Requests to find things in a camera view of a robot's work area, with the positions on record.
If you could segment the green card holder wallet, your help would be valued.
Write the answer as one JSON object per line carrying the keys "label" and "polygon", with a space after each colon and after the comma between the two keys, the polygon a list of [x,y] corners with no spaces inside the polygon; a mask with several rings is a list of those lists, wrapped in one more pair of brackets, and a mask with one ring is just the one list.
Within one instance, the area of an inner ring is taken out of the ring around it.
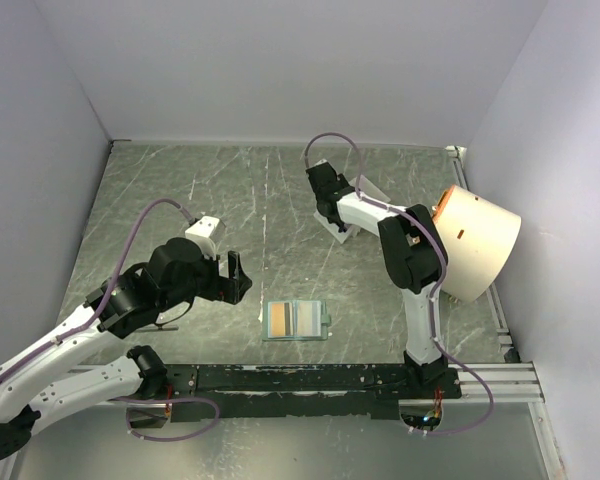
{"label": "green card holder wallet", "polygon": [[[301,337],[296,332],[296,310],[297,303],[299,301],[319,301],[321,304],[321,332],[317,337]],[[290,337],[282,338],[270,338],[269,337],[269,305],[271,302],[291,302],[293,304],[293,330],[294,333]],[[264,310],[263,324],[262,324],[262,339],[264,341],[322,341],[326,340],[329,336],[329,328],[331,326],[331,316],[327,311],[327,305],[324,301],[320,300],[278,300],[270,301]]]}

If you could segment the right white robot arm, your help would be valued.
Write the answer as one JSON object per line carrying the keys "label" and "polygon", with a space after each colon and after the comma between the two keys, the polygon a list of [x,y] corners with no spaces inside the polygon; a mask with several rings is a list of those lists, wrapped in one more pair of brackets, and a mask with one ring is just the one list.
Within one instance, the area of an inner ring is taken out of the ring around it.
{"label": "right white robot arm", "polygon": [[427,207],[384,204],[358,192],[327,162],[306,169],[316,218],[339,241],[359,230],[378,237],[384,265],[401,291],[407,324],[406,390],[423,398],[447,369],[439,336],[439,291],[448,257]]}

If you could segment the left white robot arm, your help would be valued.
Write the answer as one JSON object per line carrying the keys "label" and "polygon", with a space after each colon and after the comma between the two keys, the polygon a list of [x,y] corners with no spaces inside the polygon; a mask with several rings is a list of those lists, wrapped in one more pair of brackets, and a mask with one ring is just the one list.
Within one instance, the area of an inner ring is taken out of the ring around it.
{"label": "left white robot arm", "polygon": [[218,257],[182,237],[103,283],[64,322],[0,365],[0,461],[44,428],[97,403],[119,397],[144,402],[161,395],[167,368],[148,345],[94,371],[66,374],[180,304],[202,298],[236,305],[251,286],[239,253],[229,252],[228,274],[222,276]]}

